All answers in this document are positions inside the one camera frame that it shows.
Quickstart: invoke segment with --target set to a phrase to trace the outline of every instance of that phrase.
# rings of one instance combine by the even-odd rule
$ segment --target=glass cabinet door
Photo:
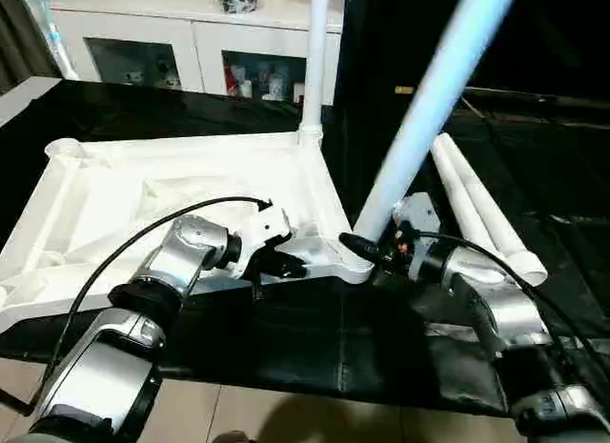
[[[203,91],[190,21],[52,10],[83,81]]]
[[[104,83],[181,89],[172,45],[85,38]]]
[[[305,58],[224,50],[222,62],[228,95],[303,102]]]

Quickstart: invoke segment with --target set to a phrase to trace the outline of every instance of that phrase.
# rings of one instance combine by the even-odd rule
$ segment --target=white shelf
[[[310,2],[311,0],[258,0],[258,9],[245,14],[226,14],[217,0],[52,0],[51,8],[308,30]],[[331,0],[329,33],[341,33],[343,5],[343,0]]]

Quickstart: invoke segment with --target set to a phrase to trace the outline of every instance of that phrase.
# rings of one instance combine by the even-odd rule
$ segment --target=white pipe
[[[435,145],[437,143],[441,145],[441,151],[446,154],[442,158],[448,158],[453,164],[461,184],[468,192],[494,245],[506,257],[506,262],[531,285],[542,284],[548,276],[548,271],[540,259],[525,248],[519,235],[461,153],[458,145],[447,133],[440,135]]]
[[[303,119],[299,130],[320,139],[322,135],[322,94],[329,0],[312,0],[309,51],[305,71]]]
[[[440,180],[447,192],[447,198],[456,216],[461,234],[467,240],[477,243],[487,251],[499,256],[496,246],[477,212],[477,208],[475,208],[466,188],[459,179],[458,172],[444,147],[444,143],[437,138],[432,145],[432,157],[437,165]]]
[[[459,1],[377,175],[355,233],[373,241],[383,234],[395,204],[409,189],[512,1]]]

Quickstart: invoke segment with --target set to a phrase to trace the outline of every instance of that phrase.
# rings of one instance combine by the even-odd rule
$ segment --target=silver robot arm
[[[289,236],[283,210],[273,206],[234,234],[198,216],[176,219],[130,282],[111,291],[112,308],[47,381],[30,432],[12,441],[136,441],[162,382],[157,358],[201,272],[220,268],[239,278],[269,242]]]
[[[381,252],[365,238],[343,233],[357,255],[416,282],[436,282],[472,325],[506,394],[519,432],[532,442],[609,442],[610,424],[589,390],[566,368],[565,352],[539,309],[489,257],[432,238],[411,238],[414,227],[437,232],[439,221],[425,193],[403,200],[394,212],[395,244]]]

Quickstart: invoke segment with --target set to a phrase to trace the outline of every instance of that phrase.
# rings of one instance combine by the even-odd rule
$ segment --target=black mat
[[[0,211],[0,240],[6,241],[19,217],[46,165],[44,146],[54,139],[294,131],[299,115],[296,107],[279,103],[62,82],[0,129],[0,140],[10,143],[18,162],[0,168],[3,180],[10,181]],[[371,183],[366,175],[375,174],[391,134],[378,128],[383,136],[365,136],[371,128],[355,119],[339,126],[330,110],[324,118],[324,154],[354,218]],[[458,111],[446,129],[546,264],[550,278],[543,291],[589,336],[607,337],[608,131],[539,120],[492,117],[491,123],[492,130]],[[433,195],[443,228],[454,232],[431,162],[414,190]],[[275,285],[255,305],[249,290],[195,296],[172,333],[163,371],[185,379],[505,414],[503,392],[479,345],[431,330],[434,324],[467,326],[463,310],[434,286],[420,289],[383,275],[376,282],[375,287],[349,286],[324,278]],[[94,312],[78,316],[71,343],[93,317]],[[0,335],[0,354],[47,360],[62,322],[58,316],[18,323]],[[563,331],[555,320],[552,324]],[[586,371],[586,362],[581,365]]]

